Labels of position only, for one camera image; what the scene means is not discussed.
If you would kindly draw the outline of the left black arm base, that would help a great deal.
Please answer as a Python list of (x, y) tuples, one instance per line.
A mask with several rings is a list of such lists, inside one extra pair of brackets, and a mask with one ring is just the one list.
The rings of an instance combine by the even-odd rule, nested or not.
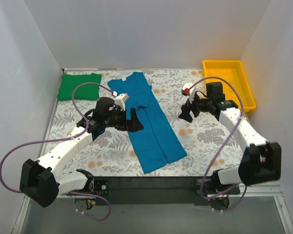
[(89, 171), (84, 169), (77, 169), (77, 185), (73, 185), (72, 192), (96, 194), (106, 196), (109, 193), (110, 182), (105, 179), (98, 179)]

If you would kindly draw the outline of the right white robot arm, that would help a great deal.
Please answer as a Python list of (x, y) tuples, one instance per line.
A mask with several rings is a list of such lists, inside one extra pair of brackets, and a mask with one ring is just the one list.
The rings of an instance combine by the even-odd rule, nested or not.
[(201, 112), (212, 114), (230, 131), (243, 152), (238, 167), (212, 173), (212, 190), (222, 194), (233, 184), (254, 185), (279, 180), (281, 146), (262, 137), (243, 117), (238, 105), (233, 100), (226, 100), (222, 83), (207, 83), (206, 89), (206, 97), (200, 98), (193, 84), (184, 84), (181, 93), (188, 99), (181, 107), (179, 118), (192, 122)]

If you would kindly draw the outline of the blue t shirt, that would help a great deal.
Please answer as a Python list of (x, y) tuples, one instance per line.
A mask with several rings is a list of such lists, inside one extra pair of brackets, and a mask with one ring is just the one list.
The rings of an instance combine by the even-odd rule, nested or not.
[(126, 108), (134, 108), (144, 129), (129, 132), (133, 150), (145, 174), (187, 156), (142, 72), (134, 72), (125, 80), (108, 82), (111, 90), (126, 93)]

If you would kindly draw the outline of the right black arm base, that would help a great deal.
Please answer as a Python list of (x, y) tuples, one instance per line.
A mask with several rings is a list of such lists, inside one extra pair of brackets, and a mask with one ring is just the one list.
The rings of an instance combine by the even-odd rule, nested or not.
[(201, 179), (196, 179), (193, 182), (190, 183), (190, 189), (193, 190), (196, 194), (201, 195), (203, 194), (204, 196), (207, 195), (216, 195), (219, 194), (220, 192), (223, 192), (230, 187), (233, 187), (233, 189), (230, 192), (227, 192), (226, 194), (230, 193), (233, 195), (238, 195), (240, 194), (240, 189), (237, 185), (214, 185), (210, 179), (207, 179), (204, 183), (204, 186), (201, 189)]

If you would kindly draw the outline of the yellow plastic bin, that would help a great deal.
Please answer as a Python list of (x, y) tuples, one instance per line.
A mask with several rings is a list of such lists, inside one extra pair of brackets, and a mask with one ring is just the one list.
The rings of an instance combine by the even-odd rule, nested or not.
[(244, 66), (240, 60), (204, 60), (203, 74), (205, 77), (220, 77), (227, 81), (222, 82), (223, 92), (227, 100), (233, 100), (236, 104), (240, 104), (235, 91), (240, 96), (244, 112), (256, 109), (255, 99), (249, 84)]

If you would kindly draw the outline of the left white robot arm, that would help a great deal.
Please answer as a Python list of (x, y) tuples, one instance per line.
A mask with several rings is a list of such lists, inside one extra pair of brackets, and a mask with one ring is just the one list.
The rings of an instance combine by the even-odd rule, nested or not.
[(95, 108), (87, 111), (76, 124), (67, 141), (37, 160), (28, 159), (22, 165), (20, 191), (42, 207), (49, 206), (57, 196), (70, 192), (94, 194), (99, 184), (90, 172), (77, 169), (66, 176), (60, 173), (81, 149), (94, 142), (106, 128), (126, 132), (143, 130), (135, 108), (126, 109), (128, 99), (128, 94), (100, 98)]

